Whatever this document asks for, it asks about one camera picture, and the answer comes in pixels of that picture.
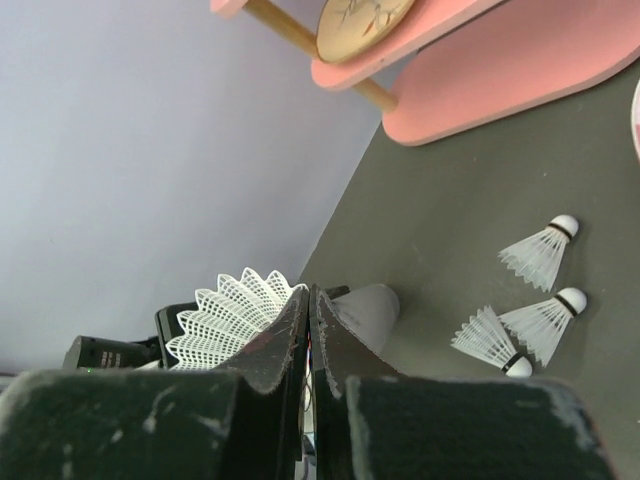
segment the pink wooden rack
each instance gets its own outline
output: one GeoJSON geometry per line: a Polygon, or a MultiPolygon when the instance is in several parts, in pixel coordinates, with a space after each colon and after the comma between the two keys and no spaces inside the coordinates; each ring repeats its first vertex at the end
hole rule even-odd
{"type": "Polygon", "coordinates": [[[339,65],[322,62],[315,34],[269,0],[211,0],[211,9],[225,18],[244,9],[297,45],[319,86],[364,95],[403,145],[589,88],[640,56],[640,0],[416,0],[388,37],[339,65]],[[391,91],[370,78],[425,45],[391,91]]]}

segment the gray wall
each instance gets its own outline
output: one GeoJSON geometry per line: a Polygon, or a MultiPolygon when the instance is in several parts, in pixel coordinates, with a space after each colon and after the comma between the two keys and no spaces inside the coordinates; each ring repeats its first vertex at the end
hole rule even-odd
{"type": "Polygon", "coordinates": [[[206,0],[2,2],[0,370],[152,335],[219,272],[297,279],[379,119],[206,0]]]}

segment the wooden rod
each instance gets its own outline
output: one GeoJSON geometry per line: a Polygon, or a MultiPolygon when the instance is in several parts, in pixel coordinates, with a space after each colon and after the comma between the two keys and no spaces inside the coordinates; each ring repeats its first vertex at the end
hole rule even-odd
{"type": "MultiPolygon", "coordinates": [[[[280,7],[269,0],[249,0],[244,9],[307,55],[317,58],[315,34],[280,7]]],[[[383,112],[390,112],[398,105],[398,99],[393,94],[370,78],[353,88],[383,112]]]]}

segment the shelf tier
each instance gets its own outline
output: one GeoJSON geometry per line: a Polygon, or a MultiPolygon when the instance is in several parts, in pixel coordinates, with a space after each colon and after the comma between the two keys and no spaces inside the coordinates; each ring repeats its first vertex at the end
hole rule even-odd
{"type": "Polygon", "coordinates": [[[319,86],[327,90],[352,87],[504,1],[416,0],[407,16],[379,44],[362,55],[338,65],[314,59],[311,63],[311,75],[319,86]]]}
{"type": "Polygon", "coordinates": [[[592,87],[640,56],[638,0],[510,0],[400,74],[385,131],[421,145],[592,87]]]}

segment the shuttlecock feather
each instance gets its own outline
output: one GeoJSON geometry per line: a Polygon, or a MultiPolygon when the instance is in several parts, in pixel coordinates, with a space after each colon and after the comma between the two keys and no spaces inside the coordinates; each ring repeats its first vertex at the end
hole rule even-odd
{"type": "Polygon", "coordinates": [[[575,218],[559,215],[544,230],[505,248],[498,256],[526,283],[548,292],[558,276],[564,249],[578,228],[575,218]]]}
{"type": "Polygon", "coordinates": [[[513,346],[491,307],[478,310],[462,325],[451,346],[467,355],[498,367],[509,377],[530,377],[531,363],[513,346]]]}
{"type": "Polygon", "coordinates": [[[507,330],[546,367],[567,325],[586,306],[584,293],[577,288],[565,288],[550,300],[505,313],[499,318],[507,330]]]}

